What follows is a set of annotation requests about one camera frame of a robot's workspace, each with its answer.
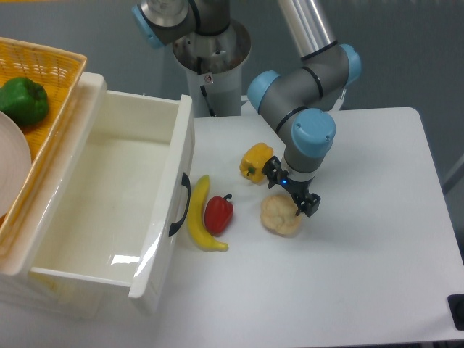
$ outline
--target robotic arm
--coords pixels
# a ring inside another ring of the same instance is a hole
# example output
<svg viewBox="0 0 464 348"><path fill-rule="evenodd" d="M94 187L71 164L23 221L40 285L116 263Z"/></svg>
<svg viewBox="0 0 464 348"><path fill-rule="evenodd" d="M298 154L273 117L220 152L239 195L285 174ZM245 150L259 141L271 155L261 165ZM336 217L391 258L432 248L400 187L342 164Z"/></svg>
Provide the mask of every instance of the robotic arm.
<svg viewBox="0 0 464 348"><path fill-rule="evenodd" d="M298 206L297 214L309 217L320 203L320 197L310 192L310 184L336 133L332 117L309 106L356 80L361 61L351 46L338 45L317 0L278 3L303 65L287 76L274 71L262 73L252 81L247 94L286 145L281 160L273 157L264 166L268 188L282 186ZM133 13L154 46L173 42L178 61L201 77L215 74L221 79L243 64L249 54L249 35L230 19L228 0L144 0ZM199 80L197 90L210 111L213 107L219 110L225 103L221 86L211 83L208 90L205 84L208 82ZM228 94L228 98L239 101L240 95Z"/></svg>

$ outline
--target white drawer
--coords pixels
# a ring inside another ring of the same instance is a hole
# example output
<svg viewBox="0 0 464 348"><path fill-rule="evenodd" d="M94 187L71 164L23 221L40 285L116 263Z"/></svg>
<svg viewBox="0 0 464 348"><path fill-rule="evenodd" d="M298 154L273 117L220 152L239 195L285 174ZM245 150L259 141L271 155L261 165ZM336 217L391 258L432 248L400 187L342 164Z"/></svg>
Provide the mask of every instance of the white drawer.
<svg viewBox="0 0 464 348"><path fill-rule="evenodd" d="M104 93L29 275L61 301L118 291L153 312L188 207L191 98Z"/></svg>

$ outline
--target fake vegetable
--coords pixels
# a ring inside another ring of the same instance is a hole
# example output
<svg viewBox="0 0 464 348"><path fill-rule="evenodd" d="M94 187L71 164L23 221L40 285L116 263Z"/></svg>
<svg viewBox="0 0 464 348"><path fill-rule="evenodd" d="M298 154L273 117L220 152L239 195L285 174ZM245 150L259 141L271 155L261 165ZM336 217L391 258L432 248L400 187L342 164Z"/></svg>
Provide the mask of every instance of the fake vegetable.
<svg viewBox="0 0 464 348"><path fill-rule="evenodd" d="M274 150L265 143L254 145L241 159L241 174L253 183L259 183L264 179L261 173L264 164L274 155Z"/></svg>
<svg viewBox="0 0 464 348"><path fill-rule="evenodd" d="M302 222L302 215L296 215L296 211L297 206L289 196L269 196L261 202L261 222L269 230L289 236Z"/></svg>
<svg viewBox="0 0 464 348"><path fill-rule="evenodd" d="M42 85L29 78L12 78L0 88L0 111L17 125L34 125L49 113Z"/></svg>
<svg viewBox="0 0 464 348"><path fill-rule="evenodd" d="M223 198L214 196L206 206L204 226L213 236L223 232L232 219L233 205L228 201L230 198L231 194Z"/></svg>
<svg viewBox="0 0 464 348"><path fill-rule="evenodd" d="M203 225L203 208L210 190L210 177L203 175L191 194L190 207L187 212L187 228L195 244L205 251L225 252L229 245L217 241Z"/></svg>

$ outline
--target red bell pepper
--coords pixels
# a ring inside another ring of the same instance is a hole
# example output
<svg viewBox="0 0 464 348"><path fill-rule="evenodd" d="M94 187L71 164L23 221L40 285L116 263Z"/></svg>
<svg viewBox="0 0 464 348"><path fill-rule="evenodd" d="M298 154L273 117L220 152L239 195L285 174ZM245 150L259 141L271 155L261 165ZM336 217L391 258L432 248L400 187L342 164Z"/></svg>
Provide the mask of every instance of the red bell pepper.
<svg viewBox="0 0 464 348"><path fill-rule="evenodd" d="M204 210L204 227L213 236L223 232L231 221L233 205L228 201L230 198L231 194L224 197L214 196Z"/></svg>

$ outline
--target yellow bell pepper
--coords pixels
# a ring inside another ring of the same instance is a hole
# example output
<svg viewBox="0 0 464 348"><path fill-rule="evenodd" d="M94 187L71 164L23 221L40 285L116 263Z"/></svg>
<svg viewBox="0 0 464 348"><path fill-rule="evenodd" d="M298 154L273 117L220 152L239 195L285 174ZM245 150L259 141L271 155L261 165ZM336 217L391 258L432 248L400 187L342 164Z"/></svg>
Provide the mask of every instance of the yellow bell pepper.
<svg viewBox="0 0 464 348"><path fill-rule="evenodd" d="M240 172L253 183L259 183L264 179L261 173L264 164L274 155L272 147L264 143L254 145L241 159Z"/></svg>

